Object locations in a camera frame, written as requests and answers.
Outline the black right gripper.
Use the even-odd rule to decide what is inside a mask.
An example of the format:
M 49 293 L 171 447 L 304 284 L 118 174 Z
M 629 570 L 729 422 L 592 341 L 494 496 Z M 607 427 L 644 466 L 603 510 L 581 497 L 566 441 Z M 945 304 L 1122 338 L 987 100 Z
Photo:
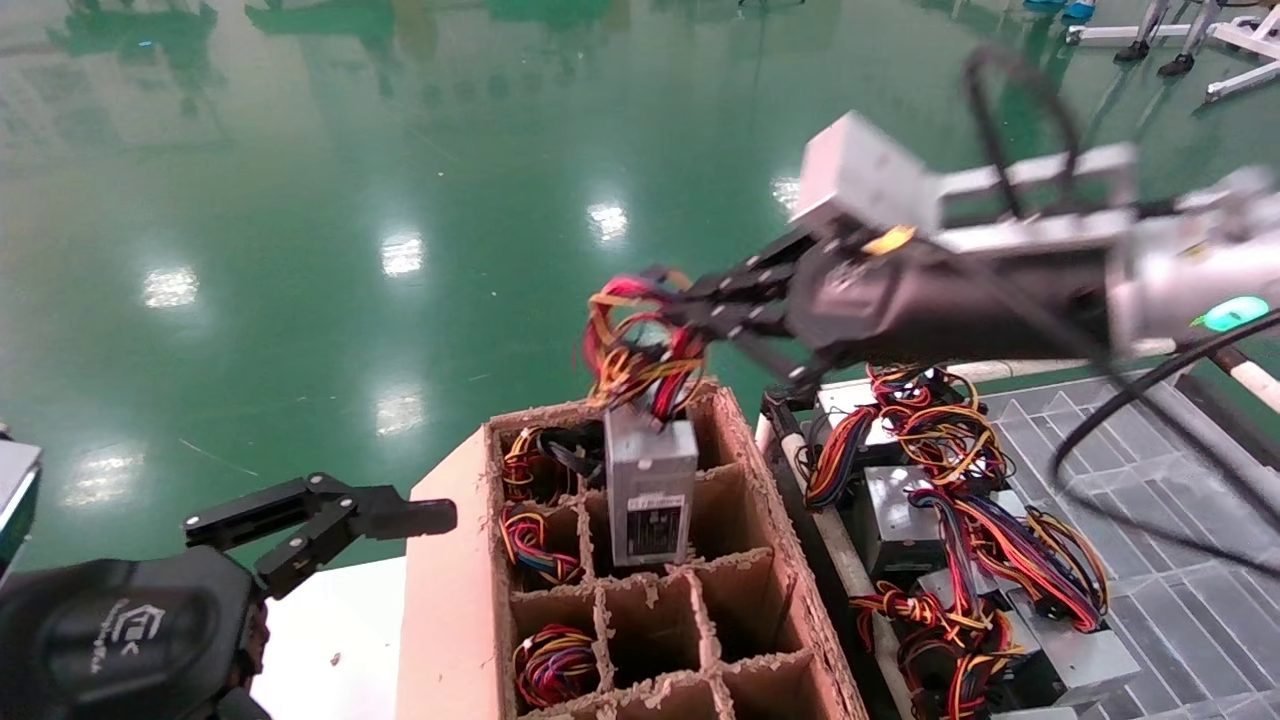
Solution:
M 785 234 L 727 272 L 667 291 L 658 314 L 708 332 L 721 320 L 728 329 L 742 327 L 733 329 L 733 347 L 790 387 L 818 386 L 837 366 L 858 363 L 1088 359 L 1114 351 L 1105 249 L 948 252 L 915 240 L 877 258 L 854 258 L 815 246 L 810 234 Z

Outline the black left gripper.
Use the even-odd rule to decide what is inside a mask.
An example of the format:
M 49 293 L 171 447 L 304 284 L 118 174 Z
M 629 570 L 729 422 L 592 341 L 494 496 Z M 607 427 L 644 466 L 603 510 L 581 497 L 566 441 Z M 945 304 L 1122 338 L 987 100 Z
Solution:
M 200 547 L 3 583 L 5 719 L 265 719 L 269 633 L 253 577 Z

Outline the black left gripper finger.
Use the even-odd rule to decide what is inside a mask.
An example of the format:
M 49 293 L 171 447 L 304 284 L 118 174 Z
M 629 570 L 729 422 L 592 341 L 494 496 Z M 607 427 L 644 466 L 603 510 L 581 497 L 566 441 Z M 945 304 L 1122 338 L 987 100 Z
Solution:
M 443 536 L 457 523 L 448 498 L 410 501 L 392 486 L 348 486 L 312 473 L 196 512 L 183 529 L 188 547 L 220 552 L 287 530 L 253 565 L 264 593 L 282 600 L 361 538 Z

